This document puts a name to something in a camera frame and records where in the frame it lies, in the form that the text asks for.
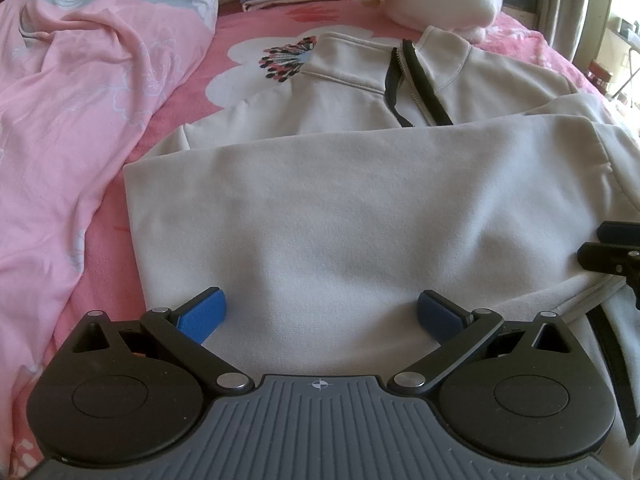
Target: curtain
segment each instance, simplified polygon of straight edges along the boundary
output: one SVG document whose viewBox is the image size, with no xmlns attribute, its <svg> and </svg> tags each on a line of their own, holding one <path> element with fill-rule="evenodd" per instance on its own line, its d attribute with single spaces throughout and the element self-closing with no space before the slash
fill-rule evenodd
<svg viewBox="0 0 640 480">
<path fill-rule="evenodd" d="M 589 0 L 540 0 L 538 30 L 569 61 L 580 41 Z"/>
</svg>

